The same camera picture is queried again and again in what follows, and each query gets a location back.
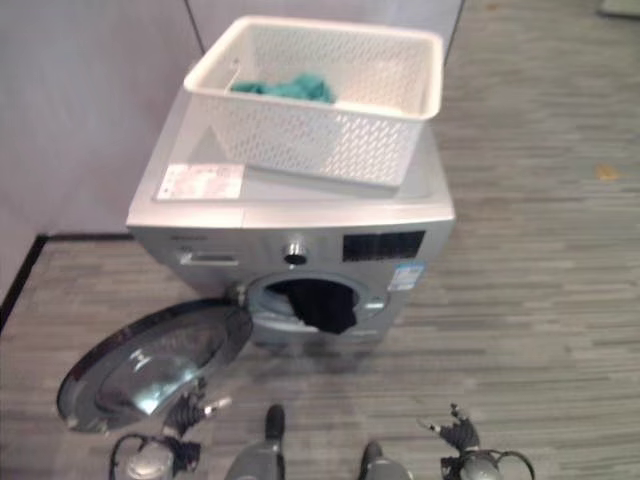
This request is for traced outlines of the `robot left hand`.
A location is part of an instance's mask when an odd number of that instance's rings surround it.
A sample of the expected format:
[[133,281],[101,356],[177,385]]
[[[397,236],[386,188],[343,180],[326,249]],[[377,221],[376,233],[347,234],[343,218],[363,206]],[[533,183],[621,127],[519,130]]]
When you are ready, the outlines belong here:
[[199,380],[193,387],[185,391],[168,410],[162,434],[174,438],[182,438],[188,430],[200,422],[213,418],[221,410],[232,405],[230,396],[207,399],[207,383]]

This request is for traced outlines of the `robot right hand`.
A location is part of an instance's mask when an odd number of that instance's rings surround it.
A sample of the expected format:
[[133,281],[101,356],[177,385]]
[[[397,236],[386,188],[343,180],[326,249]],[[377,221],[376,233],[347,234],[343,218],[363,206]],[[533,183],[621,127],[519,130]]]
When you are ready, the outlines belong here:
[[458,403],[451,403],[449,407],[449,414],[454,419],[450,424],[435,424],[422,418],[418,418],[416,423],[437,435],[460,454],[479,451],[481,446],[479,433],[470,416]]

